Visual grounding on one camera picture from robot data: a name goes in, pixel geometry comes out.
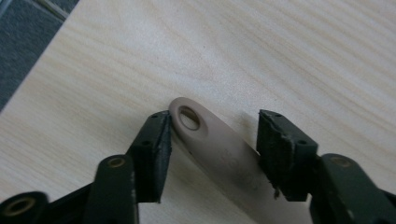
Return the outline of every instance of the beige plastic part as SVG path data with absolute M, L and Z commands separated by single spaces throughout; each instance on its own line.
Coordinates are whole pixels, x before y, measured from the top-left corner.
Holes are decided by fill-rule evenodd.
M 268 180 L 258 165 L 259 155 L 227 124 L 188 98 L 170 105 L 174 129 L 204 172 L 239 207 L 260 223 L 268 200 Z M 195 124 L 186 122 L 186 116 Z

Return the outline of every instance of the light wood surface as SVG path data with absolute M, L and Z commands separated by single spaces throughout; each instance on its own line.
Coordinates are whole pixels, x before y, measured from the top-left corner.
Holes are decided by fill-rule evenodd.
M 394 1 L 80 0 L 0 116 L 0 200 L 86 185 L 178 96 L 253 147 L 259 109 L 277 111 L 396 193 Z M 269 223 L 308 222 L 307 203 L 272 193 Z M 163 202 L 140 220 L 254 223 L 177 142 Z

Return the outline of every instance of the wooden table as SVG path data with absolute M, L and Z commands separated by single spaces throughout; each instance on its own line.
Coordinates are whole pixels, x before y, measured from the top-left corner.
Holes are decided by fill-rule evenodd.
M 353 158 L 396 192 L 395 71 L 394 1 L 80 0 L 0 116 L 0 200 L 88 184 L 178 96 L 253 147 L 259 109 L 277 111 L 320 155 Z M 309 219 L 307 203 L 272 194 L 272 223 Z M 141 204 L 140 220 L 253 222 L 177 144 L 163 202 Z

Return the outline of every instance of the wood grain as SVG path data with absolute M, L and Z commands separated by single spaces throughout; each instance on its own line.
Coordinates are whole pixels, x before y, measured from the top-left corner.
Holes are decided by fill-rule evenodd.
M 54 200 L 91 182 L 178 96 L 252 146 L 259 109 L 284 114 L 319 154 L 353 158 L 396 192 L 395 71 L 394 1 L 80 0 L 0 116 L 0 200 L 31 190 Z M 306 204 L 272 193 L 268 223 L 309 219 Z M 141 205 L 140 219 L 253 222 L 177 142 L 163 202 Z

